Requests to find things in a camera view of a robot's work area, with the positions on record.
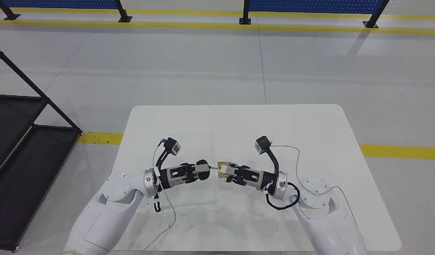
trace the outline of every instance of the white table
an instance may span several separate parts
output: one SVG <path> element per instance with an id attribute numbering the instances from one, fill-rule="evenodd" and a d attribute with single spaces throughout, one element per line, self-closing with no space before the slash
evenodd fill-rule
<path id="1" fill-rule="evenodd" d="M 345 191 L 370 251 L 397 251 L 401 241 L 375 181 L 337 105 L 138 106 L 130 115 L 112 173 L 132 174 L 151 167 L 161 138 L 181 144 L 164 167 L 206 158 L 231 160 L 273 171 L 268 156 L 254 149 L 266 135 L 274 145 L 300 148 L 302 178 L 320 177 Z M 280 170 L 294 182 L 296 152 L 273 148 Z M 264 194 L 220 182 L 215 171 L 206 182 L 169 190 L 177 224 L 148 250 L 160 251 L 309 251 L 313 246 L 296 215 L 276 211 Z M 173 219 L 170 208 L 154 212 L 144 200 L 115 250 L 141 250 Z"/>

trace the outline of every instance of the cable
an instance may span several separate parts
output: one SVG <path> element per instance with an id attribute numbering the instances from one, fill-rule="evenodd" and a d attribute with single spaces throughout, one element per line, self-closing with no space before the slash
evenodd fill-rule
<path id="1" fill-rule="evenodd" d="M 290 208 L 290 207 L 293 207 L 293 206 L 295 206 L 295 205 L 297 204 L 297 202 L 299 202 L 299 199 L 300 199 L 300 191 L 299 191 L 299 188 L 296 187 L 296 185 L 294 185 L 294 184 L 291 183 L 291 182 L 287 182 L 287 184 L 293 186 L 294 190 L 296 190 L 296 192 L 298 193 L 298 195 L 296 196 L 296 200 L 293 201 L 292 203 L 290 203 L 290 204 L 287 205 L 287 206 L 284 206 L 284 207 L 278 207 L 278 206 L 273 205 L 273 204 L 271 203 L 271 201 L 269 201 L 269 194 L 266 193 L 266 201 L 267 201 L 267 203 L 269 204 L 269 206 L 271 206 L 273 209 L 277 209 L 277 210 L 281 211 L 281 210 L 283 210 L 283 209 L 288 209 L 288 208 Z"/>
<path id="2" fill-rule="evenodd" d="M 152 169 L 154 170 L 155 169 L 155 166 L 154 166 L 154 158 L 156 157 L 156 152 L 157 152 L 157 149 L 158 149 L 158 147 L 160 146 L 160 144 L 158 144 L 158 146 L 156 147 L 156 149 L 154 150 L 154 153 L 152 154 Z M 162 182 L 160 181 L 160 178 L 159 177 L 156 177 L 157 178 L 157 182 L 158 182 L 158 184 L 160 185 L 160 186 L 162 186 Z M 169 231 L 171 228 L 173 228 L 174 227 L 174 224 L 175 224 L 175 222 L 177 221 L 177 213 L 175 212 L 175 209 L 174 209 L 174 206 L 172 205 L 172 202 L 171 202 L 171 200 L 169 200 L 169 197 L 168 197 L 168 195 L 166 194 L 166 191 L 164 190 L 164 188 L 162 187 L 162 191 L 163 191 L 163 194 L 164 194 L 164 196 L 166 197 L 166 199 L 168 200 L 168 202 L 169 202 L 169 205 L 171 206 L 171 208 L 172 208 L 172 210 L 173 210 L 173 212 L 174 212 L 174 221 L 172 222 L 172 224 L 169 224 L 169 226 L 168 226 L 168 228 L 167 229 L 165 229 L 164 231 L 162 231 L 159 235 L 157 235 L 157 237 L 153 240 L 153 242 L 151 242 L 151 244 L 149 244 L 149 245 L 147 245 L 146 246 L 146 248 L 144 248 L 143 250 L 142 250 L 142 252 L 139 254 L 139 255 L 141 255 L 144 251 L 146 251 L 155 241 L 157 241 L 157 239 L 160 237 L 160 236 L 162 236 L 165 232 L 167 232 L 167 231 Z"/>
<path id="3" fill-rule="evenodd" d="M 298 173 L 298 165 L 299 165 L 299 157 L 300 157 L 300 150 L 299 150 L 299 148 L 297 148 L 297 147 L 295 147 L 295 146 L 274 146 L 274 147 L 276 147 L 276 148 L 293 148 L 293 149 L 295 149 L 295 150 L 298 150 L 298 158 L 296 159 L 296 179 L 298 180 L 298 183 L 299 183 L 299 184 L 300 184 L 300 185 L 301 185 L 305 190 L 307 190 L 308 192 L 310 192 L 311 194 L 314 194 L 315 196 L 321 196 L 321 195 L 323 195 L 323 194 L 327 194 L 327 193 L 329 193 L 329 192 L 332 191 L 332 189 L 334 189 L 334 188 L 339 189 L 339 190 L 341 191 L 341 193 L 343 194 L 343 196 L 345 197 L 346 204 L 347 204 L 347 206 L 348 206 L 348 208 L 349 208 L 349 210 L 350 210 L 350 212 L 351 212 L 351 215 L 352 215 L 353 221 L 355 222 L 356 226 L 358 227 L 358 223 L 356 222 L 356 219 L 355 219 L 355 216 L 354 216 L 354 214 L 353 214 L 352 208 L 351 208 L 351 206 L 350 206 L 350 204 L 349 204 L 349 201 L 347 200 L 347 197 L 346 197 L 346 195 L 345 195 L 345 192 L 343 192 L 343 189 L 342 189 L 340 186 L 333 186 L 333 187 L 329 188 L 329 190 L 327 190 L 327 191 L 325 191 L 325 192 L 321 192 L 321 193 L 315 193 L 315 192 L 309 190 L 307 187 L 304 186 L 304 184 L 302 184 L 302 182 L 301 182 L 300 179 L 299 179 L 299 173 Z"/>

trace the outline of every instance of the small object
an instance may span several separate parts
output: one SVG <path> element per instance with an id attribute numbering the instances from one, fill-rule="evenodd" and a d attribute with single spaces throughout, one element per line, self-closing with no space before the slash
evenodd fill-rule
<path id="1" fill-rule="evenodd" d="M 223 178 L 223 177 L 229 177 L 226 173 L 227 168 L 230 166 L 229 162 L 217 162 L 217 177 Z"/>
<path id="2" fill-rule="evenodd" d="M 257 149 L 258 154 L 261 155 L 265 153 L 271 147 L 271 145 L 271 141 L 269 141 L 266 136 L 261 136 L 256 140 L 254 147 Z"/>

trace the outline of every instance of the floor seam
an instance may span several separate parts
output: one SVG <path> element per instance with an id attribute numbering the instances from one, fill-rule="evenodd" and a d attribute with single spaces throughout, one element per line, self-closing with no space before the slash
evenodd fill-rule
<path id="1" fill-rule="evenodd" d="M 48 85 L 48 87 L 45 89 L 44 92 L 48 92 L 48 89 L 50 89 L 50 87 L 53 85 L 54 81 L 56 80 L 56 78 L 60 75 L 60 73 L 62 73 L 63 69 L 65 69 L 65 67 L 68 65 L 68 63 L 71 61 L 71 59 L 73 59 L 73 57 L 75 56 L 75 53 L 77 53 L 77 51 L 82 47 L 82 45 L 84 44 L 84 42 L 88 39 L 89 35 L 91 35 L 92 32 L 89 32 L 86 37 L 84 38 L 84 40 L 82 41 L 82 43 L 79 45 L 79 47 L 75 50 L 75 52 L 73 53 L 73 55 L 71 56 L 71 58 L 69 58 L 69 60 L 67 61 L 67 63 L 65 63 L 65 65 L 63 65 L 62 69 L 57 73 L 56 77 L 53 78 L 53 80 L 51 81 L 50 85 Z"/>
<path id="2" fill-rule="evenodd" d="M 260 43 L 260 59 L 261 59 L 261 72 L 263 75 L 264 104 L 267 105 L 266 82 L 264 81 L 263 53 L 261 51 L 261 37 L 260 37 L 260 30 L 259 29 L 258 29 L 258 41 Z"/>

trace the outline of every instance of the white cable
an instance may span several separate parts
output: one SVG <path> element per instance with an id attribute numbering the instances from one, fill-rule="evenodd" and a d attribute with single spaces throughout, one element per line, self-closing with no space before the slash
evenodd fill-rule
<path id="1" fill-rule="evenodd" d="M 300 185 L 301 185 L 305 190 L 307 190 L 308 192 L 310 192 L 311 194 L 314 194 L 315 196 L 321 196 L 321 195 L 323 195 L 323 194 L 328 194 L 328 193 L 329 193 L 330 191 L 332 191 L 332 189 L 334 189 L 334 188 L 339 189 L 339 190 L 341 191 L 341 193 L 343 194 L 343 196 L 345 197 L 346 204 L 347 204 L 349 210 L 351 211 L 351 215 L 352 215 L 353 221 L 355 222 L 356 226 L 358 227 L 358 223 L 356 222 L 355 216 L 353 215 L 353 211 L 352 211 L 352 208 L 351 208 L 351 206 L 350 206 L 350 204 L 349 204 L 349 201 L 347 200 L 347 197 L 346 197 L 346 195 L 345 195 L 345 192 L 343 192 L 343 189 L 342 189 L 340 186 L 333 186 L 333 187 L 329 188 L 329 190 L 327 190 L 327 191 L 325 191 L 325 192 L 321 192 L 321 193 L 315 193 L 315 192 L 313 192 L 312 190 L 309 190 L 307 187 L 304 186 L 304 184 L 302 184 L 302 182 L 301 182 L 300 179 L 299 179 L 299 172 L 298 172 L 299 157 L 300 157 L 300 150 L 299 150 L 299 148 L 297 148 L 296 146 L 274 146 L 274 147 L 276 147 L 276 148 L 293 148 L 293 149 L 295 149 L 295 150 L 298 150 L 298 158 L 296 159 L 296 179 L 298 180 L 298 183 L 299 183 L 299 184 L 300 184 Z"/>
<path id="2" fill-rule="evenodd" d="M 154 153 L 152 154 L 152 169 L 153 169 L 153 170 L 155 170 L 154 158 L 156 157 L 156 152 L 157 152 L 157 149 L 158 149 L 159 146 L 160 146 L 160 144 L 158 144 L 158 146 L 157 146 L 156 149 L 154 150 Z M 160 178 L 159 178 L 159 177 L 156 177 L 156 178 L 157 178 L 158 185 L 162 186 L 162 182 L 160 181 Z M 172 208 L 172 210 L 173 210 L 173 212 L 174 212 L 174 221 L 172 222 L 172 224 L 169 224 L 169 226 L 168 226 L 167 229 L 165 229 L 165 230 L 162 231 L 159 235 L 157 235 L 157 237 L 153 240 L 153 242 L 151 242 L 151 244 L 147 245 L 146 248 L 144 248 L 144 249 L 142 250 L 142 252 L 141 252 L 139 255 L 141 255 L 141 254 L 142 254 L 144 251 L 146 251 L 146 250 L 147 250 L 147 249 L 148 249 L 148 248 L 149 248 L 149 247 L 150 247 L 150 246 L 151 246 L 155 241 L 157 241 L 157 239 L 158 239 L 161 235 L 163 235 L 163 233 L 165 233 L 165 232 L 169 231 L 171 228 L 173 228 L 175 222 L 177 221 L 177 213 L 175 212 L 174 206 L 172 205 L 171 201 L 169 200 L 168 195 L 167 195 L 166 192 L 164 191 L 163 186 L 162 186 L 162 191 L 163 191 L 164 196 L 165 196 L 166 199 L 168 200 L 169 205 L 171 206 L 171 208 Z"/>

